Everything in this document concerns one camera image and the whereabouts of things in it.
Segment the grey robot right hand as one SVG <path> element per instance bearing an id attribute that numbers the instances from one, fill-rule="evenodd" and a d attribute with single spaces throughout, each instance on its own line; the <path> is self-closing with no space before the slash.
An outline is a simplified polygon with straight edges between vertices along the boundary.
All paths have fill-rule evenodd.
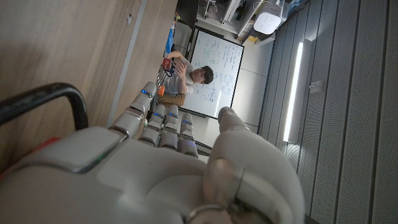
<path id="1" fill-rule="evenodd" d="M 81 93 L 52 83 L 6 98 L 1 122 L 64 96 L 75 132 L 26 155 L 1 174 L 2 223 L 303 223 L 295 169 L 232 108 L 199 158 L 192 117 L 156 107 L 149 82 L 109 127 L 91 127 Z"/>

